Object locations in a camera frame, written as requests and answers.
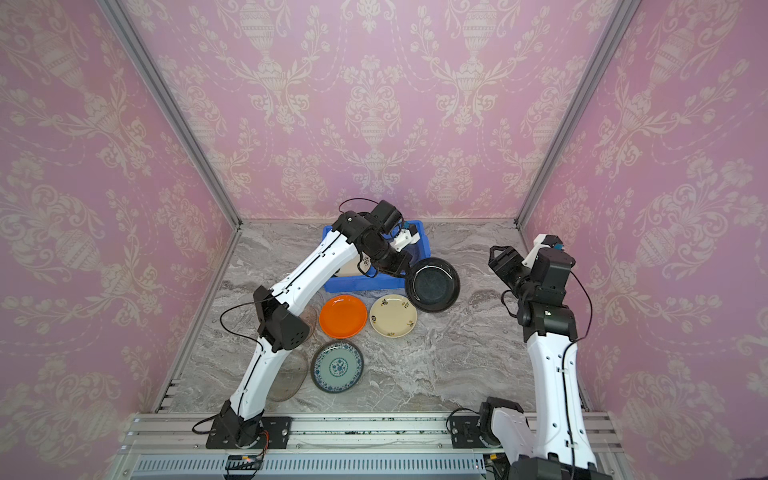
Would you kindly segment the black round plate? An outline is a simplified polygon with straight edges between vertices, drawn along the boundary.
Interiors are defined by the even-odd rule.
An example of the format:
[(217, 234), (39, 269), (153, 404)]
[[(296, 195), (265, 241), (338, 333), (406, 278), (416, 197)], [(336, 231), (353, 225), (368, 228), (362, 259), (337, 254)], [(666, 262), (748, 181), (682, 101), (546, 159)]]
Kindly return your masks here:
[(457, 301), (461, 282), (457, 270), (448, 261), (429, 257), (417, 261), (406, 274), (405, 291), (420, 311), (439, 313)]

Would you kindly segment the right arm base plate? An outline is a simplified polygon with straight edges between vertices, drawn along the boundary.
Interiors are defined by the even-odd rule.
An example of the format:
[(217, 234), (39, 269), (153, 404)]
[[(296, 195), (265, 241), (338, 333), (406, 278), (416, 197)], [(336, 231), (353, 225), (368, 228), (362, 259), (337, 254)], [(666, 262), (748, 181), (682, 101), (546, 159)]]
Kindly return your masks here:
[(482, 425), (479, 415), (452, 416), (447, 430), (454, 449), (494, 448), (499, 445)]

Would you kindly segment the cream plate with black patch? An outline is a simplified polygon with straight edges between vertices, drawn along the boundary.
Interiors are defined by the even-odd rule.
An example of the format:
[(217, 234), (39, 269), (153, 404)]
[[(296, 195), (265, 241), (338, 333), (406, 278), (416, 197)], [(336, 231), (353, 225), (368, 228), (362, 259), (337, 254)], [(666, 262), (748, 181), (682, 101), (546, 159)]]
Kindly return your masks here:
[(364, 256), (362, 259), (354, 258), (344, 264), (335, 274), (336, 277), (362, 276), (370, 269), (370, 259)]

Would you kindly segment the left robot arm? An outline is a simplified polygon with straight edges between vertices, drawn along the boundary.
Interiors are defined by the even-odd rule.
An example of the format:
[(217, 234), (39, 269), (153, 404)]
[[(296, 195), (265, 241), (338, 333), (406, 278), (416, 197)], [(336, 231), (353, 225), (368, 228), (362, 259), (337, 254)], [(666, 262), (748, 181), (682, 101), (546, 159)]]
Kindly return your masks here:
[(262, 444), (267, 396), (289, 353), (308, 337), (300, 318), (309, 301), (347, 263), (368, 257), (379, 274), (403, 278), (410, 270), (406, 247), (417, 243), (416, 226), (381, 200), (370, 212), (346, 211), (319, 246), (291, 273), (267, 288), (258, 287), (251, 304), (258, 320), (252, 359), (235, 392), (213, 418), (207, 446), (250, 448)]

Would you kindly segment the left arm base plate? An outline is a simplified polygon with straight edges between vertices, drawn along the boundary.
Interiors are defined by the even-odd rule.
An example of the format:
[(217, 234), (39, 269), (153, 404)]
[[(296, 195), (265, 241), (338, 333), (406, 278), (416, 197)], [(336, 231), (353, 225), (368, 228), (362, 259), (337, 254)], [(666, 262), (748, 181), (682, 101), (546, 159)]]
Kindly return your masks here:
[(205, 447), (209, 450), (284, 450), (290, 439), (292, 421), (292, 417), (268, 416), (242, 424), (237, 420), (216, 417)]

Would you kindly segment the cream floral plate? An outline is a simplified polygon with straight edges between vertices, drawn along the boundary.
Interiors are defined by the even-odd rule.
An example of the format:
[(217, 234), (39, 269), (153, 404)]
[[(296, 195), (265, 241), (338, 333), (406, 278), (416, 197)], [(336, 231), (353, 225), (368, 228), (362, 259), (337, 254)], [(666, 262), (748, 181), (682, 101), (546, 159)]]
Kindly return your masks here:
[(418, 310), (402, 295), (383, 296), (369, 310), (370, 325), (384, 337), (404, 337), (413, 331), (417, 322)]

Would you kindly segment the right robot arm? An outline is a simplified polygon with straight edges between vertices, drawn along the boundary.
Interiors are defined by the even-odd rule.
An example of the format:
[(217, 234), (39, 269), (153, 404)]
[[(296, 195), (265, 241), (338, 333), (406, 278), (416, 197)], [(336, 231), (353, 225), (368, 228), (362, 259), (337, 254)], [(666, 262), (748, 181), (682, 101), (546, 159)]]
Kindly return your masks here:
[(544, 235), (521, 255), (511, 246), (489, 250), (489, 268), (517, 301), (513, 316), (533, 368), (536, 425), (517, 404), (488, 398), (479, 427), (485, 442), (502, 448), (510, 479), (602, 479), (588, 439), (577, 379), (575, 315), (565, 303), (575, 260), (560, 239)]

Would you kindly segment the orange plastic plate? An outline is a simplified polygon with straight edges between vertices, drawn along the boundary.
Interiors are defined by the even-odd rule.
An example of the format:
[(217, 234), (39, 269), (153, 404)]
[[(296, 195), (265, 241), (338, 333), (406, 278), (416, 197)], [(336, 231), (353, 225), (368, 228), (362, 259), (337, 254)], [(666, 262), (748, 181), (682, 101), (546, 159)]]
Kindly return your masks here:
[(352, 295), (340, 295), (330, 299), (319, 314), (321, 330), (334, 339), (349, 339), (359, 334), (368, 321), (364, 302)]

